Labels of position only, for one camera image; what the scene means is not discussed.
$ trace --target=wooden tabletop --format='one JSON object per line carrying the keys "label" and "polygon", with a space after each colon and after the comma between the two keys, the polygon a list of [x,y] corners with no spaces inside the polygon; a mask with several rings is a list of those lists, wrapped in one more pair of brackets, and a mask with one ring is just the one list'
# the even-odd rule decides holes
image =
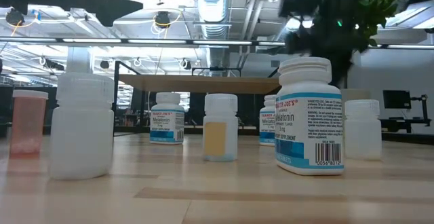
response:
{"label": "wooden tabletop", "polygon": [[280,86],[276,78],[251,77],[120,75],[119,80],[139,90],[150,92],[267,94]]}
{"label": "wooden tabletop", "polygon": [[434,223],[434,147],[383,147],[382,162],[347,160],[342,176],[298,176],[257,136],[217,163],[202,160],[200,135],[163,146],[133,134],[115,137],[109,175],[53,181],[47,142],[36,160],[8,159],[0,142],[0,223]]}

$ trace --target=bottle label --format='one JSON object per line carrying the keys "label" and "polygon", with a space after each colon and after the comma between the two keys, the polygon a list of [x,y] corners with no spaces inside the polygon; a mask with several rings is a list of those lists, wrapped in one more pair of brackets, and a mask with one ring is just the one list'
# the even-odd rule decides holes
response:
{"label": "bottle label", "polygon": [[151,141],[179,143],[184,140],[184,111],[154,109],[151,111]]}
{"label": "bottle label", "polygon": [[276,160],[303,169],[344,168],[341,98],[318,92],[277,98]]}
{"label": "bottle label", "polygon": [[259,118],[259,141],[261,143],[274,143],[274,111],[262,111]]}

